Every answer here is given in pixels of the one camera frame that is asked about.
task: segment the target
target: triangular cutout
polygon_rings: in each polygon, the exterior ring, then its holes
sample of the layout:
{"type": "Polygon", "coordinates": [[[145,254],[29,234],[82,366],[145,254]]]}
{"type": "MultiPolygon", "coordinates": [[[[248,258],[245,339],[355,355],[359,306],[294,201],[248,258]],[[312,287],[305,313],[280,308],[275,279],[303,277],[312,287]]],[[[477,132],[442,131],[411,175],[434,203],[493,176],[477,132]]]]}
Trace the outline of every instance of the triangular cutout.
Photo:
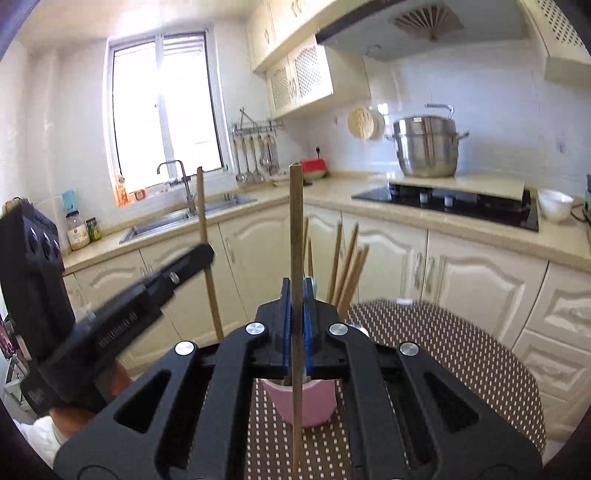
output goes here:
{"type": "Polygon", "coordinates": [[[160,399],[164,395],[170,375],[168,371],[158,373],[123,405],[115,415],[115,421],[138,433],[146,433],[150,428],[160,399]]]}
{"type": "Polygon", "coordinates": [[[478,414],[435,375],[426,373],[425,382],[448,431],[456,433],[478,422],[478,414]]]}

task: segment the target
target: window pane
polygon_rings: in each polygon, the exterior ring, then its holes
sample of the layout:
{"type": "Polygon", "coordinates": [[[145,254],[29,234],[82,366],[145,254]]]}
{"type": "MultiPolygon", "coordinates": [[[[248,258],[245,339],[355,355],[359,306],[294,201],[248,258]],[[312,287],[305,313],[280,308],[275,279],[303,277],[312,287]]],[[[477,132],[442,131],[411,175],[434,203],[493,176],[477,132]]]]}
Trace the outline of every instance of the window pane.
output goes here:
{"type": "Polygon", "coordinates": [[[128,192],[169,180],[156,169],[164,158],[158,116],[158,76],[154,42],[115,52],[113,118],[121,174],[128,192]]]}
{"type": "Polygon", "coordinates": [[[220,168],[203,35],[165,37],[163,79],[174,158],[188,175],[220,168]]]}

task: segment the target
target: cutting board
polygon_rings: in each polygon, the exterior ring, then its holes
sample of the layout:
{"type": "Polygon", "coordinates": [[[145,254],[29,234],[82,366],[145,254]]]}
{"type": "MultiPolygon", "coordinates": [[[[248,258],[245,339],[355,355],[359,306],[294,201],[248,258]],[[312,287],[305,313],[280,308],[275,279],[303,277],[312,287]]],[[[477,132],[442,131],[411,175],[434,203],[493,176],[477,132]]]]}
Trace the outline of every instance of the cutting board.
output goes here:
{"type": "Polygon", "coordinates": [[[481,193],[493,197],[522,200],[525,181],[515,177],[499,177],[483,174],[465,174],[440,179],[406,177],[400,173],[388,173],[387,180],[400,185],[432,189],[458,190],[466,193],[481,193]]]}

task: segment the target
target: white sleeve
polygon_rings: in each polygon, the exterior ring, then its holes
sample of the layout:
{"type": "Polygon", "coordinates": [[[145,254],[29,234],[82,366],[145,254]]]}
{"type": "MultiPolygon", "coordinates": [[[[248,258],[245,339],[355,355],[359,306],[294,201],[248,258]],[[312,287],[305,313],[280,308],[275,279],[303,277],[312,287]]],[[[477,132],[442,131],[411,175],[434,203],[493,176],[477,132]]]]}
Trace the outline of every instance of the white sleeve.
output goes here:
{"type": "Polygon", "coordinates": [[[21,424],[16,420],[14,423],[37,455],[53,468],[53,460],[61,444],[56,438],[51,417],[42,417],[33,425],[21,424]]]}

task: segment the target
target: pot lid handle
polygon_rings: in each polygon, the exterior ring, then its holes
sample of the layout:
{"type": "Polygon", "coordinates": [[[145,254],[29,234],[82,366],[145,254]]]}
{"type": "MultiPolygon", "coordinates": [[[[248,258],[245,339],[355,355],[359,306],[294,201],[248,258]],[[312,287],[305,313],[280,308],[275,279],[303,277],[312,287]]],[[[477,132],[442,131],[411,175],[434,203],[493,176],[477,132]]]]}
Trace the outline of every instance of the pot lid handle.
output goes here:
{"type": "Polygon", "coordinates": [[[447,118],[451,120],[453,117],[454,108],[449,103],[425,103],[425,108],[446,108],[449,110],[449,116],[447,118]]]}

